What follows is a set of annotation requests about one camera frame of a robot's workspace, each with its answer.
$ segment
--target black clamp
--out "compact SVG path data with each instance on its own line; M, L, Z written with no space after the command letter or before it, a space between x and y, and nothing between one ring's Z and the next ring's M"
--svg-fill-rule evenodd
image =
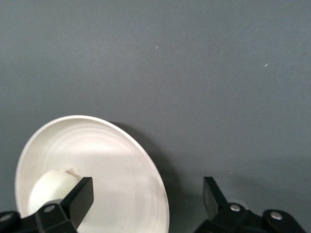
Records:
M296 220L280 210L262 217L236 203L228 203L212 177L204 177L203 200L209 219L195 233L306 233Z
M33 215L0 213L0 233L77 233L93 201L92 178L83 177L60 203L45 204Z

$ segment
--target bolt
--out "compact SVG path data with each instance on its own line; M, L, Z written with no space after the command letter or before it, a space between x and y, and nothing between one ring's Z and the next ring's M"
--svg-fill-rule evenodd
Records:
M44 212L45 212L45 213L50 212L50 211L52 211L54 208L55 208L54 205L49 205L49 206L45 207Z
M0 218L0 222L4 222L4 221L8 220L8 219L10 219L12 216L13 216L12 213L6 214L6 215L4 215L4 216L2 216L2 217Z
M283 219L282 215L278 212L271 212L270 216L276 220L282 220Z
M239 212L241 210L241 208L236 204L230 205L230 209L234 212Z

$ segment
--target silver screw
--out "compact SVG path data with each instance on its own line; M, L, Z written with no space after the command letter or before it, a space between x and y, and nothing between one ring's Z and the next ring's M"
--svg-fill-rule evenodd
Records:
M45 207L44 212L45 212L45 213L50 212L50 211L52 211L54 208L55 208L54 205L49 205L49 206Z
M276 220L282 220L283 219L282 215L278 212L271 212L270 215L272 218L274 218Z
M2 217L0 218L0 222L4 222L4 221L8 220L8 219L10 219L12 216L13 216L12 213L7 214L7 215L4 215L4 216L2 216Z
M241 210L241 208L236 204L230 205L230 209L234 212L239 212Z

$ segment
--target gray table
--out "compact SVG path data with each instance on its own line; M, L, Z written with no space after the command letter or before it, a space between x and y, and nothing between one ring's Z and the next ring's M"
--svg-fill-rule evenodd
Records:
M311 231L310 1L1 1L0 210L29 137L90 115L147 150L171 233L206 217L203 176Z

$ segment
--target plate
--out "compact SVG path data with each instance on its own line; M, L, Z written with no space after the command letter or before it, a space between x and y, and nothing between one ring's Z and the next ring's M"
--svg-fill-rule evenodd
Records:
M94 203L79 233L167 233L169 206L146 151L117 126L91 116L65 116L41 127L24 147L16 172L17 209L28 216L36 182L51 170L92 177Z

